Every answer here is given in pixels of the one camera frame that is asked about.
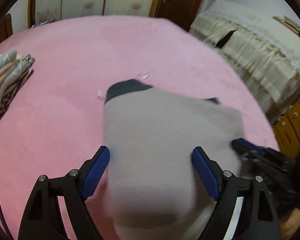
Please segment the person's right hand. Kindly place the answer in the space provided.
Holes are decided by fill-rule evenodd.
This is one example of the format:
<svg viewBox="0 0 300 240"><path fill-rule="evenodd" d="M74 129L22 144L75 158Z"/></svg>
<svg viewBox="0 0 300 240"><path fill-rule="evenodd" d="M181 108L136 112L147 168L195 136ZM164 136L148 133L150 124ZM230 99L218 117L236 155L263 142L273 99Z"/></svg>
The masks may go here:
<svg viewBox="0 0 300 240"><path fill-rule="evenodd" d="M300 209L293 209L290 214L279 219L281 238L291 239L300 227Z"/></svg>

